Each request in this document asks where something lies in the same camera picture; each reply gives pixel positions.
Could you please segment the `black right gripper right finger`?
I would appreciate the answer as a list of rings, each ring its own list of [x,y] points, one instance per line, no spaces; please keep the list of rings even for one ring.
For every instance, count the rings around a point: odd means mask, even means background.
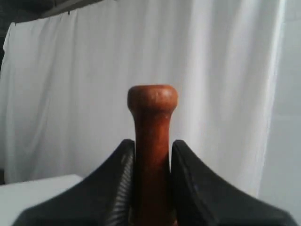
[[[180,226],[295,226],[285,210],[237,189],[206,166],[183,140],[172,145],[171,182]]]

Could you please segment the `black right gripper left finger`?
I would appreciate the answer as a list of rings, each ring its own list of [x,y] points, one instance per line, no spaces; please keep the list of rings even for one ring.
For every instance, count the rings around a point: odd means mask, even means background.
[[[24,210],[15,226],[127,226],[135,143],[124,139],[89,176],[65,192]]]

